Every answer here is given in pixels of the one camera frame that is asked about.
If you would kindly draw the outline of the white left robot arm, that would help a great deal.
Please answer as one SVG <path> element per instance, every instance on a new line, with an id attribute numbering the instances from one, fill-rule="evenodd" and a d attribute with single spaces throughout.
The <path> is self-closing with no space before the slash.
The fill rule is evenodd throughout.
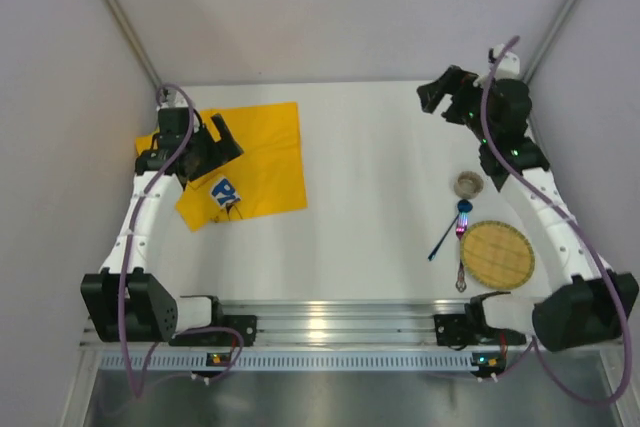
<path id="1" fill-rule="evenodd" d="M 157 94 L 159 130 L 137 155 L 128 211 L 99 271 L 83 277 L 81 296 L 105 343 L 251 346 L 256 316 L 228 314 L 211 294 L 173 294 L 152 272 L 189 182 L 243 153 L 221 114 L 203 119 L 191 101 L 171 104 L 177 90 Z"/>

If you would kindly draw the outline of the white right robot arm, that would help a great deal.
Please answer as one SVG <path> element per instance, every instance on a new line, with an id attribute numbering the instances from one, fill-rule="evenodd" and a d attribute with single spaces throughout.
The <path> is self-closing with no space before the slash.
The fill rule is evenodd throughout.
<path id="1" fill-rule="evenodd" d="M 444 120 L 468 128 L 479 140 L 482 170 L 517 213 L 547 270 L 551 292 L 545 298 L 494 287 L 470 301 L 480 326 L 532 336 L 551 352 L 629 342 L 638 282 L 633 274 L 606 266 L 557 192 L 547 158 L 526 133 L 532 110 L 528 86 L 510 75 L 481 80 L 452 65 L 418 87 L 417 95 L 425 113 L 451 98 Z"/>

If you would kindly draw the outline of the iridescent purple metal fork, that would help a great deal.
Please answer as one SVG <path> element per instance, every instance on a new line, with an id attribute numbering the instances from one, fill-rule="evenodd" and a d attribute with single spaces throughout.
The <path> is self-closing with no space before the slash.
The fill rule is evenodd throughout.
<path id="1" fill-rule="evenodd" d="M 467 231 L 469 224 L 469 215 L 467 213 L 460 213 L 457 219 L 455 234 L 458 239 L 458 254 L 459 254 L 459 262 L 457 268 L 457 277 L 455 287 L 458 292 L 463 293 L 467 289 L 465 273 L 464 273 L 464 262 L 462 260 L 462 239 Z"/>

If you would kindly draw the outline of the yellow cartoon print cloth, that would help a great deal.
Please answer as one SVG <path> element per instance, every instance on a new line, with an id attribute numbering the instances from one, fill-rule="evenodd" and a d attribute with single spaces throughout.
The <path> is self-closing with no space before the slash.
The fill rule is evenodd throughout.
<path id="1" fill-rule="evenodd" d="M 174 162 L 190 137 L 221 114 L 244 153 L 195 180 L 181 183 Z M 165 106 L 155 132 L 136 141 L 132 202 L 138 225 L 153 225 L 162 208 L 175 210 L 191 231 L 301 210 L 307 206 L 298 106 L 294 102 L 197 112 Z"/>

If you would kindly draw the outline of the round woven bamboo plate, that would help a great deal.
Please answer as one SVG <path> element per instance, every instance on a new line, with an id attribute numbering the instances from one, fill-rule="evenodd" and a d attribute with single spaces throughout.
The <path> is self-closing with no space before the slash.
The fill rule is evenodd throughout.
<path id="1" fill-rule="evenodd" d="M 507 223 L 490 220 L 473 224 L 461 247 L 464 268 L 489 289 L 519 288 L 534 273 L 536 261 L 530 241 Z"/>

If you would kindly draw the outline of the blue metal spoon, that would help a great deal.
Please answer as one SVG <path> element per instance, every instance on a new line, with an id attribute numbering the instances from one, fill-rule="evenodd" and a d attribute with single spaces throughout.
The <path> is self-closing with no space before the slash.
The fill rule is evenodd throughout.
<path id="1" fill-rule="evenodd" d="M 442 244 L 446 240 L 447 235 L 451 232 L 452 229 L 455 229 L 456 232 L 461 233 L 464 233 L 466 231 L 469 224 L 469 213 L 473 210 L 473 205 L 469 200 L 462 199 L 458 201 L 456 208 L 456 216 L 428 255 L 427 259 L 429 261 L 432 261 L 436 257 L 439 249 L 441 248 Z"/>

